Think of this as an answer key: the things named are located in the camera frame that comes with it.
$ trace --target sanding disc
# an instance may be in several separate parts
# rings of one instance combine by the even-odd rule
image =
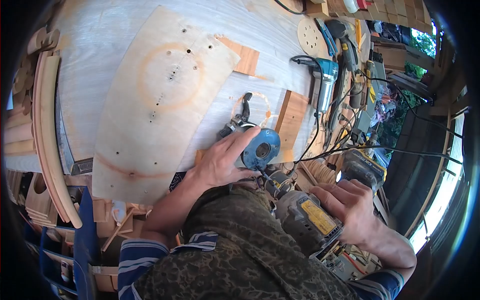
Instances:
[[[320,43],[323,42],[323,36],[317,28],[313,19],[304,18],[300,21],[297,28],[297,36],[303,51],[311,56],[316,56],[320,51]]]

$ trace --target striped sleeve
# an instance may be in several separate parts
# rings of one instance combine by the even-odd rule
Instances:
[[[164,244],[154,240],[125,240],[120,249],[119,300],[140,300],[133,283],[168,253],[168,248]]]
[[[392,300],[399,294],[404,280],[399,272],[381,269],[347,283],[362,300]]]

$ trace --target tool cable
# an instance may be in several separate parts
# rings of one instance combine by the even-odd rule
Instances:
[[[317,64],[318,68],[320,69],[320,73],[322,74],[322,76],[320,76],[320,87],[321,87],[324,71],[322,70],[322,66],[320,65],[320,63],[314,57],[308,56],[308,55],[297,55],[297,56],[292,57],[291,60],[296,62],[297,64],[300,64],[299,58],[308,58],[308,59],[311,59],[312,61],[314,61]],[[318,99],[317,99],[317,108],[315,110],[315,118],[316,118],[315,123],[317,124],[317,131],[316,131],[315,136],[313,137],[312,141],[310,142],[308,147],[303,152],[303,154],[300,156],[300,158],[297,161],[294,162],[294,167],[293,167],[292,171],[295,171],[297,164],[302,160],[302,158],[305,156],[305,154],[307,154],[308,150],[313,145],[313,143],[315,142],[315,139],[318,136],[318,132],[320,131],[320,121],[318,120],[319,107],[320,107],[320,97],[318,97]]]
[[[383,82],[386,82],[386,83],[395,85],[395,86],[397,87],[397,89],[399,90],[399,92],[402,94],[402,97],[403,97],[403,99],[405,100],[406,104],[408,105],[408,108],[412,111],[413,115],[414,115],[416,118],[418,118],[418,119],[420,119],[420,120],[423,120],[423,121],[426,121],[426,122],[428,122],[428,123],[432,123],[432,124],[434,124],[434,125],[437,125],[438,127],[441,127],[442,129],[450,132],[450,133],[453,134],[454,136],[463,139],[463,136],[462,136],[462,135],[456,133],[454,130],[446,127],[445,125],[441,124],[440,122],[437,122],[437,121],[431,120],[431,119],[427,119],[427,118],[424,118],[424,117],[421,117],[421,116],[417,115],[417,113],[413,110],[412,106],[410,106],[410,103],[407,101],[407,96],[405,95],[405,93],[404,93],[395,83],[393,83],[393,82],[391,82],[391,81],[389,81],[389,80],[386,80],[386,79],[382,79],[382,78],[370,78],[370,77],[368,77],[367,74],[365,74],[362,70],[360,70],[360,72],[363,74],[363,76],[367,77],[367,78],[370,79],[370,80],[383,81]]]
[[[305,3],[305,0],[303,0],[303,10],[301,12],[296,12],[296,11],[291,10],[290,8],[285,6],[285,4],[280,2],[280,0],[275,0],[275,2],[278,3],[278,5],[283,7],[285,10],[287,10],[288,12],[291,12],[293,14],[305,14],[307,12],[307,4]]]
[[[376,148],[383,148],[383,149],[386,149],[386,150],[397,151],[397,152],[408,153],[408,154],[416,154],[416,155],[422,155],[422,156],[443,157],[444,159],[448,159],[448,160],[453,161],[454,163],[457,163],[459,165],[462,164],[462,162],[460,162],[460,161],[458,161],[454,158],[451,158],[450,156],[448,156],[446,154],[442,154],[442,153],[409,151],[409,150],[397,149],[397,148],[392,148],[392,147],[383,146],[383,145],[355,146],[355,147],[340,148],[340,149],[335,149],[335,150],[330,150],[330,151],[324,152],[320,155],[317,155],[317,156],[314,156],[314,157],[311,157],[311,158],[305,158],[305,159],[302,159],[301,161],[309,161],[309,160],[314,160],[314,159],[318,159],[318,158],[324,158],[324,157],[329,156],[330,154],[333,154],[335,152],[340,152],[340,151],[345,151],[345,150],[350,150],[350,149],[361,150],[361,149],[376,149]]]

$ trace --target hand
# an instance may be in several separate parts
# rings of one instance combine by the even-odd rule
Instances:
[[[344,224],[341,242],[364,245],[379,226],[373,214],[372,190],[358,180],[341,180],[337,185],[319,183],[312,187],[322,207]]]
[[[205,190],[239,181],[243,178],[260,176],[258,171],[240,169],[235,161],[250,141],[258,135],[260,127],[249,128],[246,132],[234,132],[216,142],[204,155],[200,164],[189,172],[193,174]]]

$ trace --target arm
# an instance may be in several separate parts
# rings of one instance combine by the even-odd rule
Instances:
[[[310,192],[343,222],[341,242],[375,254],[384,268],[397,271],[405,282],[410,278],[417,265],[415,252],[406,238],[375,217],[369,187],[357,180],[342,180],[337,185],[320,183]]]
[[[193,204],[206,190],[258,175],[255,171],[236,168],[234,163],[259,132],[259,127],[253,127],[215,143],[200,164],[190,169],[182,182],[154,205],[140,237],[170,246]]]

